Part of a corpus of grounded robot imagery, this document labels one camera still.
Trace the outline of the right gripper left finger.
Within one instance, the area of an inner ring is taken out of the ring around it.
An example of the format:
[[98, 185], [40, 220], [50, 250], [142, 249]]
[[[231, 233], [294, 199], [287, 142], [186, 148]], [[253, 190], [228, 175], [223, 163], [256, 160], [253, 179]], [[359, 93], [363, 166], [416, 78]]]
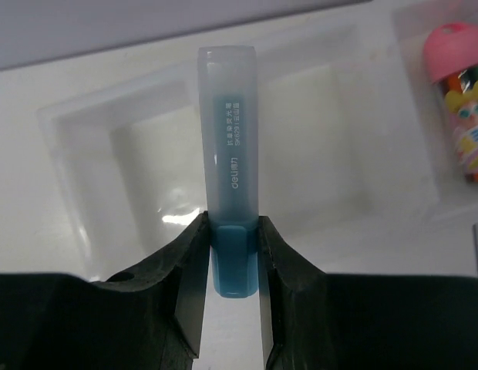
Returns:
[[0, 369], [189, 369], [200, 354], [210, 229], [106, 281], [0, 274]]

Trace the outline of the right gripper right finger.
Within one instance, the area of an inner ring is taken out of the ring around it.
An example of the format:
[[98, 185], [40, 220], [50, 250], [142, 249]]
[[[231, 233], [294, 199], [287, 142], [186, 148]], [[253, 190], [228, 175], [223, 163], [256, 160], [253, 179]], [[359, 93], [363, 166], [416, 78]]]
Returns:
[[266, 369], [478, 369], [478, 278], [327, 274], [258, 227]]

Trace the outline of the blue highlighter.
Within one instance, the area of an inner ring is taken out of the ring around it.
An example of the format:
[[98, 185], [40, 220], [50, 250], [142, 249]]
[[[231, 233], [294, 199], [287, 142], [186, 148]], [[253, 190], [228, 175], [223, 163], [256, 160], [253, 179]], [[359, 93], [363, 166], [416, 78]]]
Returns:
[[214, 288], [258, 289], [258, 64], [252, 46], [198, 51], [197, 78]]

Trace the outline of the pink-capped clear tube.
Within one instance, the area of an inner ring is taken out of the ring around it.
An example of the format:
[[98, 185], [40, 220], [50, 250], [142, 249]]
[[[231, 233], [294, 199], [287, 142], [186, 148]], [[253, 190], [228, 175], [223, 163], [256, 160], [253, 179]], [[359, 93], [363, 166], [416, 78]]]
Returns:
[[429, 34], [423, 46], [429, 80], [440, 94], [466, 181], [478, 183], [478, 25], [454, 22]]

